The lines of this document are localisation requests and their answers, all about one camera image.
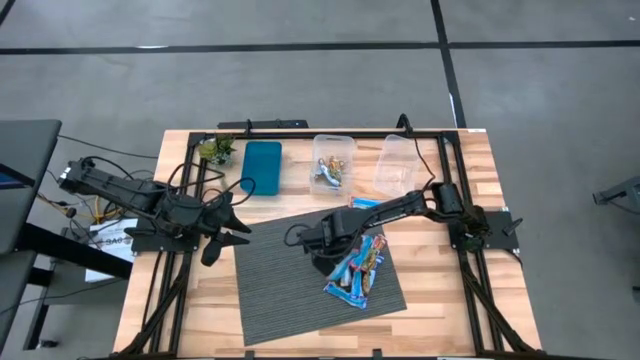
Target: blue snack wrapper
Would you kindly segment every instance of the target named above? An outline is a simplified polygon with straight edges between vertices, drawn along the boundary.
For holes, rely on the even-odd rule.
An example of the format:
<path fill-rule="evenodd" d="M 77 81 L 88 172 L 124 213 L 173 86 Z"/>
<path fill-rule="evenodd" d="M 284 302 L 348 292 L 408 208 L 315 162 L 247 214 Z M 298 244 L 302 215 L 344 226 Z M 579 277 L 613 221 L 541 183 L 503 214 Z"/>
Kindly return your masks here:
<path fill-rule="evenodd" d="M 351 306 L 366 309 L 377 268 L 384 262 L 380 252 L 386 244 L 384 235 L 363 235 L 360 248 L 352 250 L 327 277 L 329 283 L 324 291 Z"/>

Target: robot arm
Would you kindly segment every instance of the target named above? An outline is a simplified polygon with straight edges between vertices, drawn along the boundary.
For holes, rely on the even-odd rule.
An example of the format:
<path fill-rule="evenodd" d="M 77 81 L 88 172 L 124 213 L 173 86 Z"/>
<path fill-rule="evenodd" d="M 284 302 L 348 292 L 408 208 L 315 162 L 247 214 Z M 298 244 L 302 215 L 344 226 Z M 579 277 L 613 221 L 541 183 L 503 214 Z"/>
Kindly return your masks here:
<path fill-rule="evenodd" d="M 455 184 L 437 183 L 431 190 L 435 209 L 427 207 L 423 191 L 415 190 L 369 209 L 336 210 L 315 227 L 298 233 L 297 245 L 303 245 L 305 253 L 312 255 L 313 265 L 327 275 L 335 263 L 358 245 L 362 232 L 407 216 L 459 223 L 464 228 L 465 242 L 470 244 L 481 244 L 490 234 L 484 210 L 479 206 L 465 206 Z"/>
<path fill-rule="evenodd" d="M 229 233 L 221 227 L 250 233 L 235 216 L 231 201 L 233 194 L 223 192 L 213 201 L 202 203 L 185 194 L 175 194 L 175 188 L 152 180 L 124 179 L 96 169 L 90 158 L 69 162 L 58 179 L 60 188 L 72 194 L 96 195 L 145 218 L 153 225 L 152 233 L 139 229 L 125 229 L 137 236 L 164 236 L 174 239 L 185 233 L 211 238 L 202 254 L 202 263 L 211 266 L 220 256 L 222 247 L 248 244 L 249 241 Z"/>

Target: small potted plant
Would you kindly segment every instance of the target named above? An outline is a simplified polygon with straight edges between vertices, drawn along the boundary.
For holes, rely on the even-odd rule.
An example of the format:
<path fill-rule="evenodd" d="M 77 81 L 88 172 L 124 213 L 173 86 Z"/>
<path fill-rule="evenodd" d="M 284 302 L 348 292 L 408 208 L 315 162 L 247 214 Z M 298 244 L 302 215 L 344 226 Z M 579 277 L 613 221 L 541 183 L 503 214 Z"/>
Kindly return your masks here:
<path fill-rule="evenodd" d="M 213 139 L 200 144 L 198 147 L 200 157 L 214 165 L 230 165 L 231 153 L 236 151 L 231 147 L 234 140 L 231 135 L 216 134 Z"/>

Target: clear plastic container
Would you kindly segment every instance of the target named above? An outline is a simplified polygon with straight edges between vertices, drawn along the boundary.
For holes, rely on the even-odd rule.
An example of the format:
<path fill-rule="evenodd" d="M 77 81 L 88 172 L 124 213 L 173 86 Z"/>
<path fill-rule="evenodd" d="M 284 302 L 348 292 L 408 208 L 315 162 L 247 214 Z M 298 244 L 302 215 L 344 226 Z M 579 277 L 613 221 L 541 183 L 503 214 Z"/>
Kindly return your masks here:
<path fill-rule="evenodd" d="M 415 190 L 419 159 L 412 140 L 397 135 L 387 136 L 376 166 L 374 189 L 392 197 Z"/>
<path fill-rule="evenodd" d="M 353 186 L 353 154 L 356 142 L 349 136 L 317 135 L 313 138 L 313 165 L 309 181 L 312 194 L 349 194 Z M 341 178 L 338 182 L 327 179 L 331 158 L 334 165 L 341 165 Z"/>

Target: gray concrete floor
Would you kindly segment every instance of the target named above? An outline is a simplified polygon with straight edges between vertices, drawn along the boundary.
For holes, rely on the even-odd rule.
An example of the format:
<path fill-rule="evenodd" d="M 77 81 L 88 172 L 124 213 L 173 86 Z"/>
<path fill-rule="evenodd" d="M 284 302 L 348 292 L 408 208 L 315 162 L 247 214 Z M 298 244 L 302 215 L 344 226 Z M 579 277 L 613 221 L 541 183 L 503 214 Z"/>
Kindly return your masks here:
<path fill-rule="evenodd" d="M 450 41 L 640 39 L 637 1 L 442 0 L 442 9 Z M 426 0 L 17 0 L 0 47 L 434 41 L 433 24 Z M 545 349 L 637 358 L 640 222 L 595 207 L 591 193 L 640 174 L 640 49 L 452 53 L 468 126 L 488 129 L 507 204 L 525 219 L 525 277 Z M 0 109 L 3 119 L 58 118 L 66 135 L 146 154 L 165 129 L 246 118 L 382 127 L 406 112 L 414 126 L 453 126 L 438 50 L 0 56 Z M 155 167 L 61 140 L 50 169 L 84 155 Z M 67 199 L 49 180 L 42 192 Z M 66 225 L 39 203 L 30 221 Z M 29 287 L 24 298 L 38 295 Z M 44 335 L 61 346 L 22 352 L 25 305 L 2 358 L 104 356 L 121 306 L 56 306 Z"/>

